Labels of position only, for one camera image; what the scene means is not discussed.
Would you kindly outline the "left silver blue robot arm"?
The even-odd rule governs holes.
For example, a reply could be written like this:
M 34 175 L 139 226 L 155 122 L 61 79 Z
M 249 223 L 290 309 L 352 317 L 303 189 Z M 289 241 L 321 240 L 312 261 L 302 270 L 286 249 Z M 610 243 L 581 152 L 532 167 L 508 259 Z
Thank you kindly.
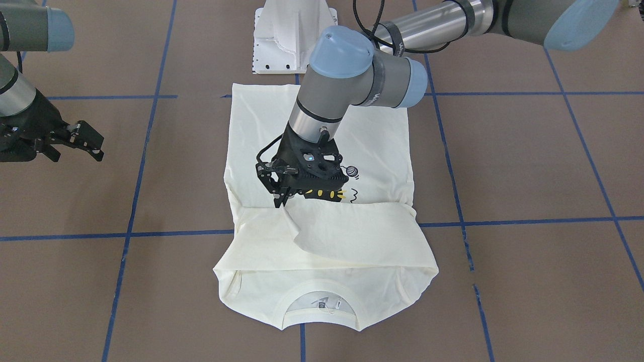
M 334 140 L 350 106 L 410 108 L 427 70 L 407 54 L 444 50 L 459 39 L 498 34 L 545 49 L 576 51 L 612 18 L 617 1 L 443 1 L 371 30 L 333 25 L 316 41 L 283 135 L 257 176 L 280 208 L 296 194 L 339 192 L 348 176 Z

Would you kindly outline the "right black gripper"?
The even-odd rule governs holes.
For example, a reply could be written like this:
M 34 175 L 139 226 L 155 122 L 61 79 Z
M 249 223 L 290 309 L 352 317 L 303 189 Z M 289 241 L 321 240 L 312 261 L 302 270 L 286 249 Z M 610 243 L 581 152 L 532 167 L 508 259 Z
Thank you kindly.
M 38 153 L 58 162 L 60 152 L 51 146 L 51 138 L 68 140 L 68 145 L 83 150 L 101 162 L 104 137 L 86 121 L 68 125 L 59 110 L 42 93 L 22 112 L 2 117 L 1 162 L 30 162 Z

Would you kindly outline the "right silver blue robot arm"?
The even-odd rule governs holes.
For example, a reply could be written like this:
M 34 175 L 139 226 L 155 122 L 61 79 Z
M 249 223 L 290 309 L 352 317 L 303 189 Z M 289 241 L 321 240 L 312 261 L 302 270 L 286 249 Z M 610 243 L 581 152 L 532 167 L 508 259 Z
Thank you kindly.
M 25 77 L 23 53 L 67 51 L 74 28 L 67 13 L 35 1 L 1 2 L 1 161 L 30 162 L 43 154 L 60 159 L 55 145 L 80 149 L 96 161 L 104 157 L 104 137 L 86 121 L 67 123 L 59 110 Z

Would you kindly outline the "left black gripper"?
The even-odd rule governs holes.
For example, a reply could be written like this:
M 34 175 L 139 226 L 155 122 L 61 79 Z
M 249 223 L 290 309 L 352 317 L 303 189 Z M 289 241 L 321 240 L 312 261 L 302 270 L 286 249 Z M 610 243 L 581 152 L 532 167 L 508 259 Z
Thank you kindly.
M 299 137 L 291 126 L 256 156 L 256 174 L 280 208 L 295 194 L 308 191 L 338 192 L 348 176 L 341 169 L 342 155 L 327 130 L 317 142 Z

